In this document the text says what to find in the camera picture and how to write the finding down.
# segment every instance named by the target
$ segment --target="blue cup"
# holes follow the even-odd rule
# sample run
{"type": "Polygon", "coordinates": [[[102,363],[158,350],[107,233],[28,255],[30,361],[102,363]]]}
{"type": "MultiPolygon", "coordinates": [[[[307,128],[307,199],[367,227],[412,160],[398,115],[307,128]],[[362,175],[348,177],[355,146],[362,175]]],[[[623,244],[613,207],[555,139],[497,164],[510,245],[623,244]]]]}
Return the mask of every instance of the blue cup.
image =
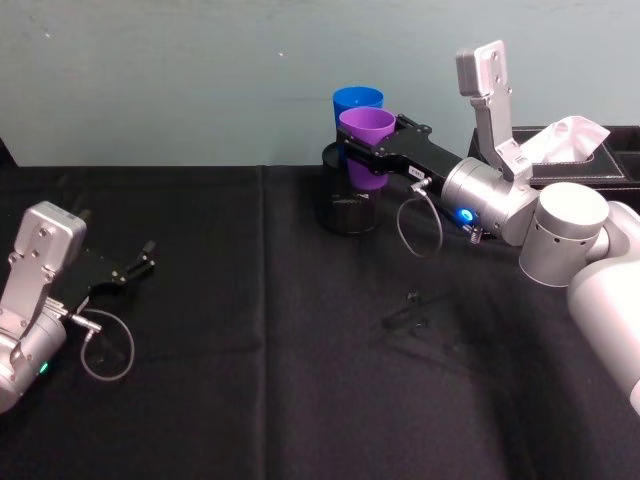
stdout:
{"type": "Polygon", "coordinates": [[[333,94],[333,115],[336,127],[340,125],[340,114],[355,107],[382,108],[384,94],[372,87],[344,87],[333,94]]]}

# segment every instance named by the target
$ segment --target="purple cup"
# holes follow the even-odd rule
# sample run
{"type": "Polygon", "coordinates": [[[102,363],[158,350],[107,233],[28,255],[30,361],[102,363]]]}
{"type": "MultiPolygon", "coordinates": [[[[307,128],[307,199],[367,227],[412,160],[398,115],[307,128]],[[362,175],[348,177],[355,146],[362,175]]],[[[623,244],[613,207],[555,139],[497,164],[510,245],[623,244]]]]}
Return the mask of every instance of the purple cup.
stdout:
{"type": "MultiPolygon", "coordinates": [[[[377,145],[396,129],[396,116],[382,108],[356,107],[340,114],[340,126],[358,140],[377,145]]],[[[347,159],[351,184],[358,190],[378,190],[389,181],[389,175],[375,175],[355,160],[347,159]]]]}

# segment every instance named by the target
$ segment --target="blue led light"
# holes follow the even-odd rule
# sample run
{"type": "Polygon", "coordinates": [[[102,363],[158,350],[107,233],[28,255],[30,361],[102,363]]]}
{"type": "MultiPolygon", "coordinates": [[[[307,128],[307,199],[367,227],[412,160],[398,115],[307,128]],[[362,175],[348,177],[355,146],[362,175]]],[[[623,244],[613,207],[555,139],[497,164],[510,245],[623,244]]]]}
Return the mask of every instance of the blue led light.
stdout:
{"type": "Polygon", "coordinates": [[[473,222],[473,219],[475,218],[473,215],[473,212],[468,208],[461,208],[456,213],[457,213],[456,216],[458,217],[458,219],[465,224],[469,224],[473,222]]]}

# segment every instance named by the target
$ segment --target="stacked cups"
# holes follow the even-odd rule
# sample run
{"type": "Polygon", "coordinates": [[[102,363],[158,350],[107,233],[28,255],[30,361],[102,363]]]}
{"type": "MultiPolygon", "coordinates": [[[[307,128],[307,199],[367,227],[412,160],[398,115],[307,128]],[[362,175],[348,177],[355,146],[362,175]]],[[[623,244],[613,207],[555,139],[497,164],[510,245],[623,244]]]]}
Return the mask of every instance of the stacked cups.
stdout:
{"type": "MultiPolygon", "coordinates": [[[[346,87],[333,95],[334,121],[354,138],[376,145],[395,130],[395,115],[382,109],[384,95],[371,87],[346,87]]],[[[324,175],[317,198],[322,225],[342,234],[359,234],[378,224],[378,199],[388,175],[375,175],[344,149],[331,144],[322,153],[324,175]]]]}

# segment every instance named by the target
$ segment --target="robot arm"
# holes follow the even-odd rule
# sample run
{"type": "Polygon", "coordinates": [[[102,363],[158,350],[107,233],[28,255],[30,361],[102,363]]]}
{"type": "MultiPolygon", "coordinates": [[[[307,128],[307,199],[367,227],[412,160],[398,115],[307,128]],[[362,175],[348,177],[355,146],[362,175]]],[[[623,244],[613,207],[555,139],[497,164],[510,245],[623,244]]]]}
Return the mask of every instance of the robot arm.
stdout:
{"type": "Polygon", "coordinates": [[[9,255],[11,273],[0,300],[0,413],[12,408],[46,370],[47,362],[66,340],[63,322],[69,320],[86,328],[86,345],[102,330],[79,315],[89,299],[105,287],[120,288],[141,278],[155,266],[151,259],[153,242],[129,267],[106,264],[104,257],[93,255],[89,249],[81,252],[86,229],[83,219],[49,202],[29,208],[22,218],[14,251],[9,255]],[[63,291],[54,290],[72,262],[80,278],[65,275],[63,291]],[[52,292],[56,296],[61,293],[65,303],[49,297],[52,292]]]}
{"type": "Polygon", "coordinates": [[[444,209],[463,212],[472,239],[484,231],[522,247],[520,266],[533,280],[568,286],[573,319],[640,415],[640,216],[583,185],[556,183],[540,192],[528,185],[532,166],[512,136],[501,41],[460,52],[457,67],[489,164],[434,145],[429,127],[404,116],[375,147],[340,129],[338,141],[372,172],[400,173],[415,182],[414,191],[428,189],[444,209]]]}

